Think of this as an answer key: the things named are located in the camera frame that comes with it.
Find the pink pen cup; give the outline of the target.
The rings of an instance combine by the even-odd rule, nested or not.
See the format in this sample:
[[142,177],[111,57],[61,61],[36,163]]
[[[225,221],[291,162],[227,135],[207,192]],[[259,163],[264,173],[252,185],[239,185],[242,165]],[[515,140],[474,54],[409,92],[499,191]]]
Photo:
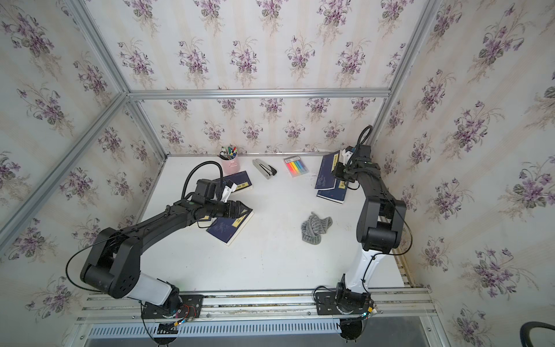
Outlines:
[[221,166],[225,176],[236,174],[241,170],[238,157],[233,159],[221,159]]

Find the blue book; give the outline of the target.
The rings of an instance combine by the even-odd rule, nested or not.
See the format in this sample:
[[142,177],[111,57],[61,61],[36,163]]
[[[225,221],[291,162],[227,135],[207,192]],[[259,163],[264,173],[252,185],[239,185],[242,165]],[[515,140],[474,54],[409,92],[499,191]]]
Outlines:
[[228,176],[224,176],[222,179],[215,179],[214,182],[217,185],[223,183],[224,188],[235,188],[234,192],[240,192],[252,188],[251,179],[246,171],[240,171]]
[[346,193],[348,191],[348,184],[345,181],[336,179],[335,185],[332,189],[318,190],[317,197],[339,204],[345,201]]
[[253,215],[254,211],[250,210],[240,218],[217,218],[207,232],[225,245],[230,245]]
[[335,188],[336,178],[332,172],[334,171],[340,157],[341,155],[339,151],[326,154],[322,157],[314,187],[316,190],[325,191]]

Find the pens in cup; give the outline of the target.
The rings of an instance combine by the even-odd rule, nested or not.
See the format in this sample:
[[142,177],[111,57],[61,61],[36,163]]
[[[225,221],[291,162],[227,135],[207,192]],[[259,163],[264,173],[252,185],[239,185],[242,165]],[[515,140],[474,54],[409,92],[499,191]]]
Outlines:
[[234,160],[238,156],[238,149],[235,146],[222,147],[218,157],[222,160]]

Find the grey black stapler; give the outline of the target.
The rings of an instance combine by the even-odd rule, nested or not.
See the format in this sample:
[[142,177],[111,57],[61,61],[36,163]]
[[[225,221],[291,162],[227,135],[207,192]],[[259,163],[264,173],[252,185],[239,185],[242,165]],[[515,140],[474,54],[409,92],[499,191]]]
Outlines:
[[255,169],[257,169],[266,179],[270,179],[277,174],[277,170],[275,168],[261,159],[253,159],[252,163]]

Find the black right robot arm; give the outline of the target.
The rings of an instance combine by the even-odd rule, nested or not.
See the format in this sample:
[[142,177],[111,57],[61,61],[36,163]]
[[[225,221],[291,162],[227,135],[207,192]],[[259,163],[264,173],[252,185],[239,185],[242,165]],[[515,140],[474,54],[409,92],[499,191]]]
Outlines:
[[364,293],[378,264],[400,245],[406,204],[389,192],[380,166],[371,160],[371,147],[368,145],[348,146],[341,150],[332,174],[346,183],[357,183],[364,193],[356,226],[356,240],[361,248],[354,265],[345,274],[346,288]]

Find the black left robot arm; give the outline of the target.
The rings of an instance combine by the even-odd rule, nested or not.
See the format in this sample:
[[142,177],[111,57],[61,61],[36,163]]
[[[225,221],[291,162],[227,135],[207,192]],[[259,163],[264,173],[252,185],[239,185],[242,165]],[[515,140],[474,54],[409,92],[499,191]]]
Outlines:
[[179,289],[141,271],[141,257],[154,244],[173,232],[203,218],[240,218],[249,208],[240,201],[216,197],[226,185],[201,179],[195,191],[139,224],[105,228],[91,245],[80,280],[114,299],[124,297],[174,312],[182,305]]

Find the colourful highlighter pack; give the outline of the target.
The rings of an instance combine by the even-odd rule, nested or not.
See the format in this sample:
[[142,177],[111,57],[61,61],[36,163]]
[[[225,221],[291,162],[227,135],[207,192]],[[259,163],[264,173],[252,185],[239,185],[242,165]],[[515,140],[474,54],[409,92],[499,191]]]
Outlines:
[[291,156],[283,159],[283,162],[292,177],[305,175],[309,172],[300,156]]

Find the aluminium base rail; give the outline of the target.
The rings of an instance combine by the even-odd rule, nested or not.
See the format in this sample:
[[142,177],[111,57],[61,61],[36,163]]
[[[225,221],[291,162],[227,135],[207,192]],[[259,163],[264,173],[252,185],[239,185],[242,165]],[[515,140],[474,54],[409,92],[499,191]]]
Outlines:
[[350,320],[368,328],[380,318],[416,318],[430,344],[439,341],[438,314],[427,289],[378,288],[356,299],[334,291],[184,292],[184,307],[173,318],[131,299],[91,294],[70,333],[68,345],[93,339],[177,338],[340,333]]

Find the grey patterned cloth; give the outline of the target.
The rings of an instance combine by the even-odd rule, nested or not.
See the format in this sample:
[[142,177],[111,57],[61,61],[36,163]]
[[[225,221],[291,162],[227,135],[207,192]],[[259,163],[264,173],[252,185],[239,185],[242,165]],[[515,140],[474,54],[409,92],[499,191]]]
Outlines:
[[301,225],[301,238],[308,244],[318,245],[322,241],[322,235],[328,232],[332,224],[331,217],[320,218],[316,213],[311,212],[309,218]]

